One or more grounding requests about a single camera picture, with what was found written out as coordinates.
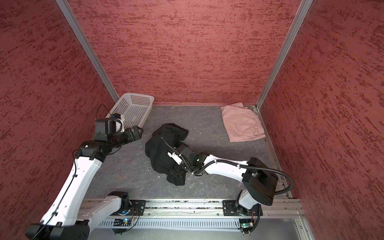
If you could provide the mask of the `black shorts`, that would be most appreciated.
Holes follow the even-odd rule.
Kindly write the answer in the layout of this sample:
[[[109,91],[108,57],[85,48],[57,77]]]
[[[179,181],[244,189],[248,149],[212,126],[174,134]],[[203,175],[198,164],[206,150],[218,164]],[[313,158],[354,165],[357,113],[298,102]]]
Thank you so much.
[[[165,174],[167,181],[175,186],[185,184],[186,174],[184,171],[179,174],[172,173],[177,163],[169,157],[168,152],[180,147],[188,134],[187,129],[174,123],[164,124],[152,133],[152,137],[145,144],[145,154],[150,159],[153,170]]]

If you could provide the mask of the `pink shorts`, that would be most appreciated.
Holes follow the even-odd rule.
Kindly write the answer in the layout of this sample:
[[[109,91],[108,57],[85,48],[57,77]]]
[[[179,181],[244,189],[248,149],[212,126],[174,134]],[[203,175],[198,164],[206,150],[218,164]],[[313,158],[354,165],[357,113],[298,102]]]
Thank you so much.
[[[256,141],[266,137],[259,117],[242,102],[221,107],[221,113],[231,143]]]

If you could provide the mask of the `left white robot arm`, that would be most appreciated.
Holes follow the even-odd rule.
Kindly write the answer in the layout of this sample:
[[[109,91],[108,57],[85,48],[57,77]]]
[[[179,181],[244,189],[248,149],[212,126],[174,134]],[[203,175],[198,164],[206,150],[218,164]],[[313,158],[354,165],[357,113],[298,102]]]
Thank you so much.
[[[58,196],[40,222],[27,228],[26,237],[30,240],[86,240],[111,214],[133,213],[128,193],[119,191],[111,192],[86,213],[81,215],[79,211],[92,179],[107,156],[114,149],[141,139],[143,132],[142,128],[133,126],[122,133],[83,142]]]

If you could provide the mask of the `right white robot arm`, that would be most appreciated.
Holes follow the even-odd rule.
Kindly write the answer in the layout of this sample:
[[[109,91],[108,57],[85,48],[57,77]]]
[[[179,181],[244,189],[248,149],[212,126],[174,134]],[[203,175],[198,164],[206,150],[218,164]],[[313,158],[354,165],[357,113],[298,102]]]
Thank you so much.
[[[257,158],[250,158],[249,161],[228,160],[212,154],[196,154],[186,145],[169,150],[167,155],[176,163],[171,173],[177,178],[191,172],[194,176],[218,175],[242,183],[245,189],[240,191],[237,199],[223,203],[223,208],[230,214],[248,216],[258,207],[271,206],[274,202],[279,178],[274,170]]]

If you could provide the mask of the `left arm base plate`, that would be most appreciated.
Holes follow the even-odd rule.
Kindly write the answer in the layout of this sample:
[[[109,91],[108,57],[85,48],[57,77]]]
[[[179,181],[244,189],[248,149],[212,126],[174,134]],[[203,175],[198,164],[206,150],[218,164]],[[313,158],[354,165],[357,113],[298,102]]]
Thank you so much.
[[[124,200],[117,211],[120,216],[142,216],[144,214],[146,200]]]

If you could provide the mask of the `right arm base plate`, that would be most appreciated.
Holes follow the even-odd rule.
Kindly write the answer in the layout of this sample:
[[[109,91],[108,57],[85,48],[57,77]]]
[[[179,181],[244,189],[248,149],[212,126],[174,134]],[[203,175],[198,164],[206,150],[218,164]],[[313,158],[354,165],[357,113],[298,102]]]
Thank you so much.
[[[257,217],[259,214],[263,216],[263,210],[260,209],[260,204],[254,205],[250,210],[243,208],[237,204],[235,200],[223,200],[223,214],[224,216],[246,216],[246,217]]]

